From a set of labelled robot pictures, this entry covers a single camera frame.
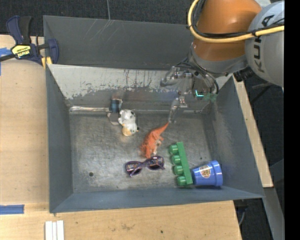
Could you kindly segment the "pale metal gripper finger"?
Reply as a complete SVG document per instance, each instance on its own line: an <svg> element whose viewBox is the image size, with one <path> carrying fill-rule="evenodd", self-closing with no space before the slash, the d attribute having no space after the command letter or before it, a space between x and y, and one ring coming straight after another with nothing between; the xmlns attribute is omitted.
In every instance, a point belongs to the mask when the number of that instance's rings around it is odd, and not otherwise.
<svg viewBox="0 0 300 240"><path fill-rule="evenodd" d="M176 97L170 106L168 121L170 123L175 123L176 118L184 112L188 108L188 105L186 103L184 96Z"/></svg>
<svg viewBox="0 0 300 240"><path fill-rule="evenodd" d="M180 67L172 66L170 70L165 74L165 76L160 81L161 87L167 87L175 85L179 82L180 77Z"/></svg>

